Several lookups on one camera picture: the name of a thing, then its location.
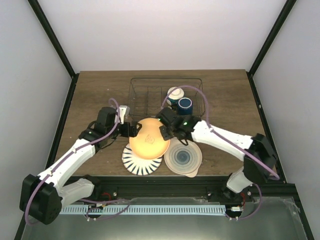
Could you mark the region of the dark blue mug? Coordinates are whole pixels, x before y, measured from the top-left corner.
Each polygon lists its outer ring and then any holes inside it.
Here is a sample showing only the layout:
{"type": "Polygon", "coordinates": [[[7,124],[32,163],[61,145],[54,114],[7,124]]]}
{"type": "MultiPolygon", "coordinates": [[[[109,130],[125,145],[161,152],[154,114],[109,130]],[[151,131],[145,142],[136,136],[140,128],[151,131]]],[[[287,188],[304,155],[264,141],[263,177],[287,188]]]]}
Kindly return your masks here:
{"type": "Polygon", "coordinates": [[[177,102],[177,113],[180,116],[193,114],[193,101],[188,97],[183,97],[177,102]]]}

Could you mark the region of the orange plastic plate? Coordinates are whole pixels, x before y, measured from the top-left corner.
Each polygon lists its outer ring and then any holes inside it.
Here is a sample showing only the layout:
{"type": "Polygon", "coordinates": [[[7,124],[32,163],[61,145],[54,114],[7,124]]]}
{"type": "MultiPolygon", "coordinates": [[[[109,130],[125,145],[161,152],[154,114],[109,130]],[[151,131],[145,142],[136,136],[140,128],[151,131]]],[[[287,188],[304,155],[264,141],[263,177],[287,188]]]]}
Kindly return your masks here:
{"type": "Polygon", "coordinates": [[[160,127],[163,124],[157,118],[144,118],[135,137],[129,138],[129,146],[133,153],[144,160],[162,157],[168,150],[170,140],[164,140],[160,127]]]}

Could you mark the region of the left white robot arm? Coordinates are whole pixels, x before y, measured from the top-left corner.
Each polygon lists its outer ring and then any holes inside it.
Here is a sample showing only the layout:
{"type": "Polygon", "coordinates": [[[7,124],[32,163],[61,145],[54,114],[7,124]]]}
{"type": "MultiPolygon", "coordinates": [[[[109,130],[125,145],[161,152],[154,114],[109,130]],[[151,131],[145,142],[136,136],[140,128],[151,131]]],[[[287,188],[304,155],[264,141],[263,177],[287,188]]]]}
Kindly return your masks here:
{"type": "Polygon", "coordinates": [[[142,125],[127,122],[128,106],[103,107],[97,119],[81,132],[72,147],[55,163],[38,175],[29,174],[22,182],[19,208],[25,222],[30,218],[45,225],[52,223],[61,210],[80,200],[97,202],[102,189],[89,177],[66,184],[87,160],[117,137],[136,137],[142,125]]]}

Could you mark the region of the black wire dish rack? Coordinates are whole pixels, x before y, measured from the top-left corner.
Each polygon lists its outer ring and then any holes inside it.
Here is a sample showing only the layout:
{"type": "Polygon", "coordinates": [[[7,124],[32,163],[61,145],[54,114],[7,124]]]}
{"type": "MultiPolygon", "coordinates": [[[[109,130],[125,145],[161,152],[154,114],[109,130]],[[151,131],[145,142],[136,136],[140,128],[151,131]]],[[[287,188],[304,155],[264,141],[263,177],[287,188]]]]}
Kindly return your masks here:
{"type": "Polygon", "coordinates": [[[138,121],[155,117],[171,87],[193,86],[203,90],[203,82],[196,77],[133,77],[130,80],[128,106],[129,116],[138,121]]]}

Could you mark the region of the cream and teal bowl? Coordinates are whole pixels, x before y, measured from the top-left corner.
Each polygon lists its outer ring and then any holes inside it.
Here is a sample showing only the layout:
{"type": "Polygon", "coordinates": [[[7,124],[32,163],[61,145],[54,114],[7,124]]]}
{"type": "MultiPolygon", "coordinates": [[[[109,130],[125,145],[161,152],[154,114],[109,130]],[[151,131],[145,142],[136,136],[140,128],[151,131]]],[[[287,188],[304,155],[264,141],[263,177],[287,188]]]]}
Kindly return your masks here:
{"type": "Polygon", "coordinates": [[[184,97],[185,92],[182,88],[173,86],[168,89],[167,94],[168,94],[168,98],[166,102],[169,105],[172,105],[172,104],[177,104],[178,101],[184,97]]]}

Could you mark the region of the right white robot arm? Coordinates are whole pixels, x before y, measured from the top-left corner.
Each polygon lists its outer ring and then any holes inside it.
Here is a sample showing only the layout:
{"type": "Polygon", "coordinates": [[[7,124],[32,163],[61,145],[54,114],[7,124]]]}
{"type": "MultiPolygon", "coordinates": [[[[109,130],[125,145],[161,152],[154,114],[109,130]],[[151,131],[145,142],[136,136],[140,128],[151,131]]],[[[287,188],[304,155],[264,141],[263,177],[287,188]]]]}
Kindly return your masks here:
{"type": "Polygon", "coordinates": [[[222,188],[223,198],[229,202],[236,200],[250,185],[280,179],[274,170],[278,159],[275,150],[263,134],[249,136],[230,132],[194,115],[178,115],[168,107],[156,118],[162,123],[159,130],[164,140],[176,138],[183,145],[189,142],[209,145],[242,161],[243,166],[230,175],[222,188]]]}

